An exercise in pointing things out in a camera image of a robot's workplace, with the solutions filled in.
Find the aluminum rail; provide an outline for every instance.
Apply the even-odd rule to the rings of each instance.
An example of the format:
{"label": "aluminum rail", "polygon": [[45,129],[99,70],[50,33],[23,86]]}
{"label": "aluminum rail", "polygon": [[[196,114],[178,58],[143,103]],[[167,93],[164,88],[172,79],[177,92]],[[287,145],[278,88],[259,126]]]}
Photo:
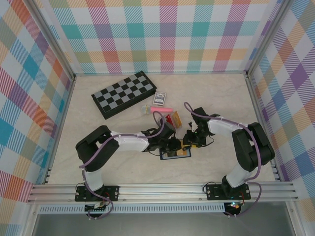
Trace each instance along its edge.
{"label": "aluminum rail", "polygon": [[[260,202],[297,201],[298,196],[292,182],[260,182],[262,194]],[[203,183],[179,184],[120,184],[118,203],[224,203],[226,200],[208,201],[202,191]],[[75,184],[34,185],[29,204],[80,204],[74,201]],[[252,199],[259,194],[257,185],[250,185]]]}

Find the table surface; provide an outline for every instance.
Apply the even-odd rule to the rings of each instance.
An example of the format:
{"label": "table surface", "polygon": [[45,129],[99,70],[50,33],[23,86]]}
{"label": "table surface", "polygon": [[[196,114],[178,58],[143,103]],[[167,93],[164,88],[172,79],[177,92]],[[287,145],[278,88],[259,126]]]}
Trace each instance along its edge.
{"label": "table surface", "polygon": [[[152,105],[153,96],[105,120],[91,94],[128,75],[78,77],[67,112],[49,184],[82,182],[75,145],[100,125],[112,131],[137,133],[157,127],[152,115],[143,115],[141,107]],[[251,98],[242,74],[148,75],[157,91],[166,92],[165,107],[179,112],[183,127],[176,131],[182,138],[189,129],[190,113],[183,103],[203,107],[206,113],[242,123],[256,121]],[[221,182],[237,163],[233,141],[222,135],[214,143],[191,150],[192,157],[163,160],[147,152],[116,152],[102,168],[103,182],[121,183],[193,183]],[[257,181],[275,181],[271,166],[263,166]]]}

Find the black bracket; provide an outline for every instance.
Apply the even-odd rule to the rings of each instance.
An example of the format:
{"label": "black bracket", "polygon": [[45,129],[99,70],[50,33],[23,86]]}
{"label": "black bracket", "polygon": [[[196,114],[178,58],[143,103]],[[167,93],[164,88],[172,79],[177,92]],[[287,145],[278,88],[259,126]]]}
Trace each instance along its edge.
{"label": "black bracket", "polygon": [[[118,201],[119,186],[104,186],[96,190],[95,193],[109,198],[111,201]],[[103,199],[93,195],[85,186],[78,186],[75,193],[75,202],[102,202]]]}
{"label": "black bracket", "polygon": [[221,184],[207,184],[206,185],[206,193],[207,193],[207,200],[249,200],[251,199],[250,189],[247,184],[243,184],[239,192],[233,194],[230,198],[228,198],[223,189]]}

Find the vent grille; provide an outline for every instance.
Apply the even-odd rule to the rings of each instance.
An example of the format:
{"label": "vent grille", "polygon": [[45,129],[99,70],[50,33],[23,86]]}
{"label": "vent grille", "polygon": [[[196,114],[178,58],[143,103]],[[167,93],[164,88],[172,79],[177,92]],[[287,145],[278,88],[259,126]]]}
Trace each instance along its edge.
{"label": "vent grille", "polygon": [[[94,209],[92,212],[105,213]],[[112,213],[202,213],[224,212],[223,203],[200,204],[114,204]],[[39,214],[79,214],[84,212],[84,205],[42,205]]]}

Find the yellow object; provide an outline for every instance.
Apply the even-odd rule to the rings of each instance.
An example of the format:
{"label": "yellow object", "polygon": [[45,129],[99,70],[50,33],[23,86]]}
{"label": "yellow object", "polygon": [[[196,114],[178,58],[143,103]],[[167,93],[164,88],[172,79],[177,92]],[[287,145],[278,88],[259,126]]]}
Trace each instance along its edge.
{"label": "yellow object", "polygon": [[172,117],[173,117],[173,120],[174,120],[174,123],[175,123],[176,128],[178,129],[178,128],[182,127],[183,124],[182,124],[182,121],[181,121],[181,119],[180,119],[179,114],[178,114],[177,111],[174,112],[174,114],[172,115]]}

